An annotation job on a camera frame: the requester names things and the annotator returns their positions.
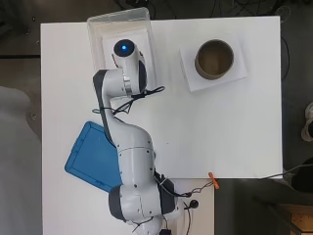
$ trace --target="cloth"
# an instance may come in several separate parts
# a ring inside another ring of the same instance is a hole
[[[0,86],[0,235],[42,234],[41,143],[25,120],[28,97]]]

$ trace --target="white paper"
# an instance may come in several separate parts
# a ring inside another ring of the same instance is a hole
[[[208,80],[198,74],[195,67],[195,58],[204,42],[212,39],[220,39],[230,45],[234,52],[234,63],[230,70],[216,80]],[[243,58],[241,46],[235,35],[224,35],[221,37],[206,38],[202,42],[186,43],[180,48],[182,67],[191,91],[223,84],[246,77],[246,65]]]

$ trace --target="gray floor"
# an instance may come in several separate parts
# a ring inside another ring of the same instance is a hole
[[[30,35],[19,35],[0,44],[0,55],[40,54],[40,24],[57,22],[85,22],[91,16],[118,11],[113,0],[23,0]],[[274,0],[262,2],[259,13],[266,12]],[[156,19],[173,19],[166,2],[154,1]],[[208,18],[213,0],[169,0],[178,19]],[[251,11],[257,5],[249,6]],[[222,2],[223,16],[235,16],[229,12],[230,1]],[[300,138],[305,122],[304,109],[313,101],[313,10],[312,6],[291,5],[291,17],[282,23],[282,35],[289,43],[291,68],[282,84],[283,93],[283,143],[284,167],[291,168],[313,157],[313,144]],[[218,1],[214,17],[220,15]],[[242,11],[242,16],[249,16]],[[286,48],[282,46],[282,67],[286,70]],[[0,85],[16,87],[31,100],[27,120],[31,128],[41,136],[40,61],[0,60]],[[267,210],[255,202],[255,198],[272,203],[313,205],[310,195],[303,195],[272,180],[220,180],[221,189],[215,199],[215,234],[290,234]]]

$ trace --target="black cable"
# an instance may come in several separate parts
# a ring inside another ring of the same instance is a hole
[[[162,216],[163,216],[163,219],[165,220],[165,223],[166,223],[166,229],[168,229],[167,219],[165,218],[164,214]]]
[[[291,168],[283,173],[278,173],[278,174],[273,174],[273,175],[270,175],[270,176],[266,176],[266,177],[263,177],[263,178],[260,178],[260,179],[269,179],[269,178],[273,178],[273,177],[276,177],[276,176],[280,176],[280,175],[285,175],[287,173],[290,173],[292,171],[294,171],[295,169],[298,169],[298,168],[302,168],[302,167],[310,167],[310,166],[313,166],[313,164],[300,164],[300,165],[297,165],[296,167],[294,168]]]
[[[0,59],[40,59],[40,55],[0,55]]]
[[[243,11],[246,10],[246,6],[249,4],[250,0],[247,0],[246,3],[242,6],[241,10],[236,14],[236,17]]]
[[[239,1],[237,1],[237,0],[235,0],[235,2],[239,5],[239,6],[241,6],[242,8],[244,8],[244,10],[246,10],[247,12],[249,12],[252,16],[254,16],[254,13],[251,11],[251,10],[249,10],[248,8],[246,8],[246,4],[245,3],[241,3],[241,2],[239,2]]]
[[[151,1],[148,1],[148,4],[150,4],[150,5],[153,7],[153,9],[154,9],[153,14],[151,15],[151,20],[155,20],[156,17],[157,17],[157,8],[156,8],[156,5],[153,4]]]
[[[118,113],[126,113],[126,114],[129,114],[130,112],[130,109],[131,109],[131,106],[133,105],[133,103],[136,101],[136,100],[139,100],[139,99],[143,99],[145,98],[146,96],[149,96],[149,95],[153,95],[153,94],[156,94],[158,92],[161,92],[165,89],[164,86],[160,86],[154,90],[145,90],[143,93],[139,94],[139,95],[132,95],[131,96],[131,100],[130,101],[127,101],[126,103],[122,104],[121,106],[119,106],[117,109],[113,109],[113,108],[110,108],[110,107],[103,107],[101,108],[100,110],[99,109],[93,109],[92,110],[92,113],[94,114],[99,114],[101,110],[111,110],[113,115],[114,115],[114,118],[121,121],[121,122],[124,122],[122,121],[121,119],[119,119],[118,117],[116,117],[115,115],[117,115]]]
[[[216,0],[214,0],[214,5],[213,5],[212,11],[211,11],[211,15],[209,16],[210,18],[212,18],[212,16],[213,16],[213,13],[215,10],[215,5],[216,5]]]
[[[177,19],[176,13],[174,11],[174,9],[172,8],[172,6],[169,4],[168,0],[164,0],[167,8],[169,9],[170,13],[173,15],[174,19]]]
[[[115,111],[113,111],[113,115],[115,116],[116,114],[120,113],[120,112],[125,112],[127,114],[129,114],[129,111],[130,111],[130,108],[131,106],[133,105],[133,103],[136,101],[136,100],[139,100],[139,99],[142,99],[142,98],[145,98],[146,96],[149,96],[149,95],[153,95],[153,94],[156,94],[158,92],[161,92],[165,89],[164,86],[160,86],[154,90],[145,90],[143,93],[139,94],[139,95],[132,95],[131,96],[131,100],[122,104],[121,106],[119,106],[117,109],[115,109]]]
[[[190,226],[191,226],[191,223],[192,223],[192,217],[190,216],[190,211],[189,211],[189,208],[187,206],[187,204],[185,202],[183,202],[187,208],[187,212],[188,212],[188,228],[187,228],[187,232],[186,232],[186,235],[189,234],[189,231],[190,231]]]
[[[218,3],[218,8],[219,8],[219,17],[222,18],[223,17],[223,13],[222,13],[222,0],[219,0],[219,3]]]
[[[126,10],[126,8],[124,8],[124,7],[120,4],[119,0],[114,0],[114,3],[119,7],[119,9],[120,9],[121,11]]]
[[[159,174],[155,171],[155,180],[157,182],[157,184],[162,187],[162,189],[169,195],[173,196],[173,197],[177,197],[177,198],[190,198],[193,196],[193,194],[195,193],[201,193],[202,189],[211,186],[213,183],[212,182],[208,182],[206,184],[204,184],[202,186],[202,188],[195,188],[193,189],[191,192],[187,192],[187,193],[183,193],[183,194],[179,194],[176,192],[173,192],[171,190],[169,190],[168,188],[166,188],[164,186],[164,182],[167,180],[167,178],[160,178]]]
[[[255,15],[256,15],[256,16],[258,15],[258,10],[259,10],[259,8],[260,8],[260,5],[261,5],[261,0],[258,0],[256,12],[255,12]]]
[[[286,50],[287,50],[287,57],[288,57],[288,64],[287,64],[286,72],[285,72],[285,75],[282,78],[282,80],[285,80],[285,78],[288,75],[288,72],[290,71],[290,67],[291,67],[291,55],[290,55],[290,48],[288,46],[288,43],[287,43],[286,39],[283,36],[281,36],[281,38],[285,42]]]
[[[202,192],[202,190],[204,189],[204,188],[206,188],[206,187],[209,187],[209,186],[211,186],[213,184],[213,182],[209,182],[209,183],[207,183],[207,184],[205,184],[203,187],[201,187],[201,188],[195,188],[195,189],[193,189],[193,191],[191,192],[191,193],[201,193]]]
[[[242,5],[244,4],[244,3],[240,2],[239,0],[236,0],[236,2],[238,4],[242,4]],[[254,2],[249,2],[247,5],[254,5],[254,4],[258,4],[258,0],[254,1]]]
[[[133,223],[137,224],[137,227],[135,227],[135,229],[132,231],[132,233],[135,232],[137,230],[137,228],[139,228],[140,225],[147,223],[147,222],[150,222],[153,219],[154,219],[154,217],[152,216],[150,219],[148,219],[147,221],[144,221],[144,222],[137,223],[137,222],[132,221]]]

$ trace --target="orange clamp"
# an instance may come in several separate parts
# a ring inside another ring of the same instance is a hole
[[[212,173],[212,172],[210,172],[210,173],[208,174],[208,176],[211,178],[212,183],[213,183],[213,185],[214,185],[214,188],[215,188],[215,189],[219,189],[219,185],[218,185],[218,183],[217,183],[216,179],[214,178],[213,173]]]

